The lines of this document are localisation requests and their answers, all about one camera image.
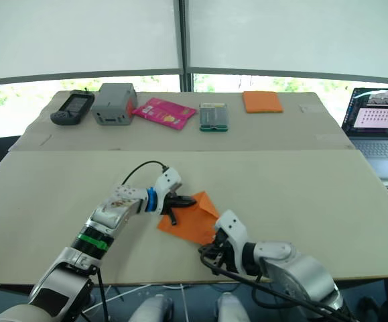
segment black handheld device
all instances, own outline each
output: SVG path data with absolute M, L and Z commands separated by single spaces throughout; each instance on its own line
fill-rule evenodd
M 61 108 L 51 114 L 51 121 L 58 125 L 76 125 L 94 103 L 94 94 L 88 91 L 72 91 Z

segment laptop keyboard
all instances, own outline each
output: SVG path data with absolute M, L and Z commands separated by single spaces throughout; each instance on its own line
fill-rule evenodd
M 388 143 L 354 141 L 353 144 L 368 158 L 388 158 Z

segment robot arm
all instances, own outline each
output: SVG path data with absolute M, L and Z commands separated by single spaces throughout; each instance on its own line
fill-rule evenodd
M 139 213 L 168 214 L 172 207 L 187 207 L 195 200 L 177 196 L 182 179 L 173 168 L 150 189 L 119 186 L 88 218 L 70 247 L 63 249 L 29 296 L 28 305 L 18 305 L 0 314 L 0 322 L 73 321 L 89 301 L 102 258 L 129 218 Z
M 239 274 L 262 274 L 282 285 L 293 298 L 343 309 L 342 295 L 328 271 L 313 257 L 299 253 L 291 243 L 251 242 L 246 227 L 231 210 L 223 213 L 214 228 L 213 245 L 200 251 L 209 249 L 206 257 L 215 266 L 225 264 L 228 271 Z M 307 309 L 302 312 L 308 319 L 321 317 Z

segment pink snack bag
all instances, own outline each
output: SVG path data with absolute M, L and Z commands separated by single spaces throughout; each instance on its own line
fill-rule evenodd
M 196 113 L 196 109 L 153 98 L 136 108 L 133 113 L 174 129 L 183 129 L 186 121 Z

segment beige table surface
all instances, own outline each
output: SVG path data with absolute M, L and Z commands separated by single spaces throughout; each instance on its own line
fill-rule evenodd
M 95 207 L 139 163 L 180 173 L 182 194 L 206 190 L 253 240 L 291 241 L 334 278 L 388 276 L 388 192 L 356 150 L 274 152 L 10 152 L 0 163 L 0 283 L 34 284 Z M 129 181 L 150 186 L 159 166 Z M 106 283 L 203 282 L 197 245 L 132 218 L 104 257 Z
M 103 126 L 91 113 L 73 126 L 59 126 L 50 114 L 70 92 L 58 92 L 12 150 L 251 151 L 354 149 L 315 93 L 279 93 L 283 113 L 246 113 L 241 93 L 138 93 L 139 106 L 159 97 L 198 109 L 226 103 L 229 131 L 201 132 L 199 113 L 182 131 L 135 117 L 128 126 Z

